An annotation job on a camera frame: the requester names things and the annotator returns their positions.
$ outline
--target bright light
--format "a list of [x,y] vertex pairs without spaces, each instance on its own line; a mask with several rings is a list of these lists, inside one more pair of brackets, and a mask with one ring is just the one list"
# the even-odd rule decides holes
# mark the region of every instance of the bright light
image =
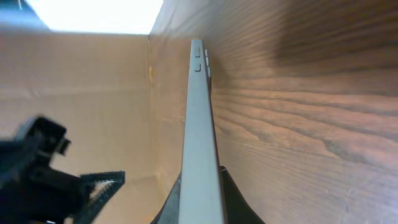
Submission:
[[59,32],[149,34],[163,0],[27,0]]

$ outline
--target side button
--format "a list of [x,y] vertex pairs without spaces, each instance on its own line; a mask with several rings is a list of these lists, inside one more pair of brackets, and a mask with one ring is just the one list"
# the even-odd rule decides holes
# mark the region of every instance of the side button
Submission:
[[195,57],[200,57],[200,49],[199,49],[199,47],[195,47]]
[[200,63],[196,63],[194,69],[195,72],[200,72]]

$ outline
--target wood grain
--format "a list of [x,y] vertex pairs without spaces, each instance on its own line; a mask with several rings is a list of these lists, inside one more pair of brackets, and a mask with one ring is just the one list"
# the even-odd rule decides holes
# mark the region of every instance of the wood grain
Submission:
[[181,165],[190,39],[220,162],[266,223],[398,223],[398,2],[165,1],[149,37],[161,180]]

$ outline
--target wooden surface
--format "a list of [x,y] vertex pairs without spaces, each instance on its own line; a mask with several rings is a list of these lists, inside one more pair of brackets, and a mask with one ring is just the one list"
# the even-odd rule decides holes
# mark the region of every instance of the wooden surface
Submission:
[[398,223],[397,6],[165,0],[149,37],[164,192],[180,172],[190,39],[203,39],[221,165],[266,223]]
[[52,167],[126,171],[98,223],[149,223],[161,206],[151,143],[146,36],[0,34],[0,136],[44,114],[67,129]]

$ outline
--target cardboard wall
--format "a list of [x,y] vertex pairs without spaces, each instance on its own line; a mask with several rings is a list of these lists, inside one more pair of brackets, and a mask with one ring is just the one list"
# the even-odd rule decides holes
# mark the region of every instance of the cardboard wall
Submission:
[[[126,186],[111,206],[123,206],[125,215],[108,211],[102,217],[147,223],[159,209],[147,37],[0,34],[0,52],[0,136],[11,137],[37,114],[63,124],[72,145],[53,167],[75,175],[125,170]],[[152,198],[143,207],[129,195]]]

